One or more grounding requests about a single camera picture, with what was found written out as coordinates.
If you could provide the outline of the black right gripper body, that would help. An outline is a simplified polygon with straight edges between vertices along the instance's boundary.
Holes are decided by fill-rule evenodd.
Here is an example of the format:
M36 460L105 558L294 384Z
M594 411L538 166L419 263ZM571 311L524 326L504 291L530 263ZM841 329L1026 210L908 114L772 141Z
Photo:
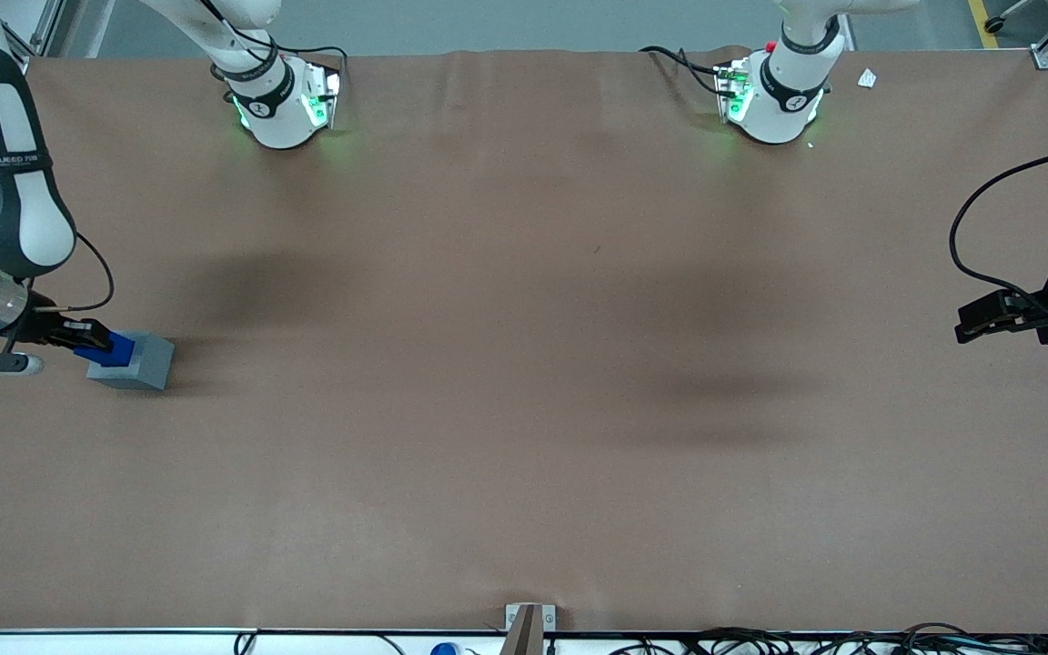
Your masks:
M24 311L5 328L3 348L16 348L18 344L63 348L58 332L63 327L64 316L54 307L53 299L32 289L26 289L25 292Z

